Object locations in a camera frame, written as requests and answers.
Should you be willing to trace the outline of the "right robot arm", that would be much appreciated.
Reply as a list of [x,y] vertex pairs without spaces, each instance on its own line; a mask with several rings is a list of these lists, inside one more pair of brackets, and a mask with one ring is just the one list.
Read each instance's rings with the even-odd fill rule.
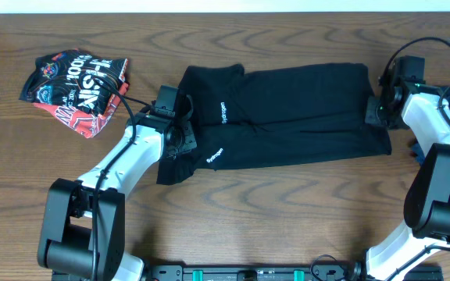
[[450,108],[446,91],[423,78],[425,60],[402,56],[388,62],[380,98],[370,98],[366,123],[410,129],[424,160],[403,207],[403,220],[380,244],[369,248],[353,271],[355,280],[439,280],[421,262],[450,252]]

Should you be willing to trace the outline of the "black Hydrogen t-shirt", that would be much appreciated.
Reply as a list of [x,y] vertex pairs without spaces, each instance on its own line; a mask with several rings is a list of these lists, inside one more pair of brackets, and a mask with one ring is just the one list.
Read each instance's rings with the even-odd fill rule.
[[240,64],[189,66],[179,89],[191,100],[196,147],[163,159],[157,183],[199,169],[252,169],[389,155],[388,132],[365,121],[373,96],[361,63],[247,72]]

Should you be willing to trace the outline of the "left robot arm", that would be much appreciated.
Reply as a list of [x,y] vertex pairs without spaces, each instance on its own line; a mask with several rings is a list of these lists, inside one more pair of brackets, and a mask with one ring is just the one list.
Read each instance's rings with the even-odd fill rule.
[[154,163],[196,148],[193,100],[161,86],[157,99],[130,114],[116,146],[77,180],[49,188],[37,262],[54,280],[145,279],[145,263],[125,250],[125,205]]

